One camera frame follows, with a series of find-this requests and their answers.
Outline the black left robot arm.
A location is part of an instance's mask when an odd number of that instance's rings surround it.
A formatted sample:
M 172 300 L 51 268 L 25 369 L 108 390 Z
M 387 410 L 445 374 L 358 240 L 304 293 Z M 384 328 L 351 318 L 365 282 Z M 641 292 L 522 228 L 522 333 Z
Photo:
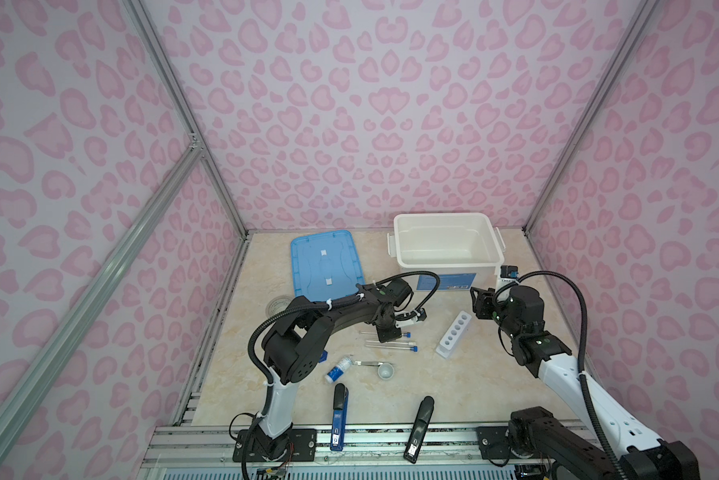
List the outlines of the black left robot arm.
M 375 328 L 379 341 L 397 340 L 405 326 L 427 318 L 423 303 L 403 309 L 412 297 L 409 283 L 395 276 L 358 284 L 352 294 L 338 299 L 298 296 L 286 310 L 260 324 L 248 341 L 247 354 L 265 377 L 267 391 L 264 406 L 238 441 L 242 460 L 254 452 L 272 461 L 290 453 L 300 383 L 316 369 L 331 337 L 367 324 Z

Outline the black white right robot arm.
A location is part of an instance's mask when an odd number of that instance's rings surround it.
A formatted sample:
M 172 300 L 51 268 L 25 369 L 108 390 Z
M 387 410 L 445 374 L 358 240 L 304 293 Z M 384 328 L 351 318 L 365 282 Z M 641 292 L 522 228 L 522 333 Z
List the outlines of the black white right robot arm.
M 697 456 L 641 423 L 603 389 L 577 354 L 545 328 L 545 303 L 533 287 L 471 288 L 471 309 L 509 336 L 511 356 L 553 390 L 595 435 L 587 441 L 543 407 L 511 414 L 503 447 L 509 454 L 547 457 L 579 479 L 697 479 Z

